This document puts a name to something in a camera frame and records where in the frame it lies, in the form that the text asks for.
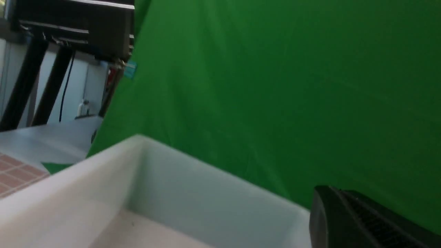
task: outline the black metal leg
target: black metal leg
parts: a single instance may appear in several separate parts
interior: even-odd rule
[[[32,39],[29,44],[17,82],[0,121],[0,132],[17,129],[19,126],[48,45],[48,42],[36,39]]]
[[[73,52],[71,48],[67,47],[60,47],[58,50],[51,74],[38,104],[37,112],[32,120],[32,126],[47,124]]]

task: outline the white container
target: white container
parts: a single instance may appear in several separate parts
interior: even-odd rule
[[[308,248],[309,212],[144,136],[0,200],[2,248]]]

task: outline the black cable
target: black cable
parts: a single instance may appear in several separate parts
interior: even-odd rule
[[[66,85],[64,86],[63,96],[61,98],[60,117],[58,119],[59,122],[61,122],[61,116],[63,115],[64,97],[66,96],[67,83],[69,83],[69,78],[71,77],[71,71],[72,71],[72,66],[74,65],[74,60],[75,60],[75,50],[74,53],[72,54],[71,68],[69,69],[69,73],[67,74]]]

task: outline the table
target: table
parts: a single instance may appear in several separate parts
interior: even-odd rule
[[[0,133],[0,153],[43,169],[41,162],[77,163],[86,158],[98,116]]]

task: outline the green screen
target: green screen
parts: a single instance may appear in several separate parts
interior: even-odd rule
[[[152,0],[136,13],[138,68],[90,154],[141,133],[305,207],[330,184],[441,233],[440,1]]]

